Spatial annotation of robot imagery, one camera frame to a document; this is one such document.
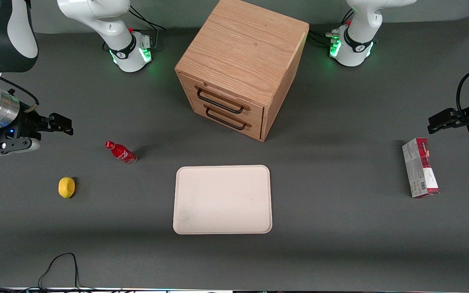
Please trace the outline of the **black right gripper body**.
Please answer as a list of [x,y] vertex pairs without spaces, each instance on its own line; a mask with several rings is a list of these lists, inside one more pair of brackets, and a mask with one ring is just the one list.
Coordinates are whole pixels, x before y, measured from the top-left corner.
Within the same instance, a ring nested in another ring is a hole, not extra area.
[[[8,122],[9,119],[6,117],[8,112],[17,114],[12,122]],[[0,128],[0,137],[7,139],[35,138],[41,140],[40,132],[52,132],[49,123],[45,119],[46,117],[39,115],[37,111],[25,113],[21,110],[15,111],[14,108],[5,109],[0,107],[0,124],[8,122],[8,124]]]

